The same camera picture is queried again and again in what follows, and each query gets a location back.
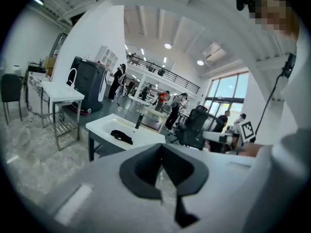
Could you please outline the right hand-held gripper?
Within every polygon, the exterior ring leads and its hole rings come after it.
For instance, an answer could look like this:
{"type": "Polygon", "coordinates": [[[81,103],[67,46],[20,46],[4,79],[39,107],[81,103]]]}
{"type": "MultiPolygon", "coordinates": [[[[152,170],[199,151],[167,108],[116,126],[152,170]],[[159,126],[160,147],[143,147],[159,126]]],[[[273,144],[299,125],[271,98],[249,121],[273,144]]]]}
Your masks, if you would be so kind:
{"type": "Polygon", "coordinates": [[[203,132],[208,141],[209,151],[223,154],[238,154],[247,142],[256,140],[256,134],[250,121],[228,126],[224,133],[203,132]]]}

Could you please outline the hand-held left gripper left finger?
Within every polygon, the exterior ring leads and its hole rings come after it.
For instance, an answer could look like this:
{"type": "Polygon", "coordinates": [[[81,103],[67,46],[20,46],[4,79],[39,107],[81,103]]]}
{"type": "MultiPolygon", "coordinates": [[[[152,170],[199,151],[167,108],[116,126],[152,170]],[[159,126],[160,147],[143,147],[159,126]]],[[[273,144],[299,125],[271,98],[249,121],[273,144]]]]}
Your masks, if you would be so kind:
{"type": "Polygon", "coordinates": [[[156,144],[125,160],[119,169],[123,185],[142,199],[162,200],[156,180],[162,166],[162,145],[156,144]]]}

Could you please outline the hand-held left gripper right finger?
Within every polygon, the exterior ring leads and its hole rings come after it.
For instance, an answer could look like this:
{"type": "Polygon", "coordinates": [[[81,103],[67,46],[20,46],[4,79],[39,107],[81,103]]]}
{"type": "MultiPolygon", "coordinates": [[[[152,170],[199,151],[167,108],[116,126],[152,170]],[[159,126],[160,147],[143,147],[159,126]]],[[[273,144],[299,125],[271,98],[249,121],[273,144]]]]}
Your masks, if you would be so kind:
{"type": "Polygon", "coordinates": [[[174,219],[182,227],[198,221],[198,217],[185,208],[182,198],[197,194],[209,175],[207,166],[200,160],[168,145],[161,146],[162,165],[176,188],[174,219]]]}

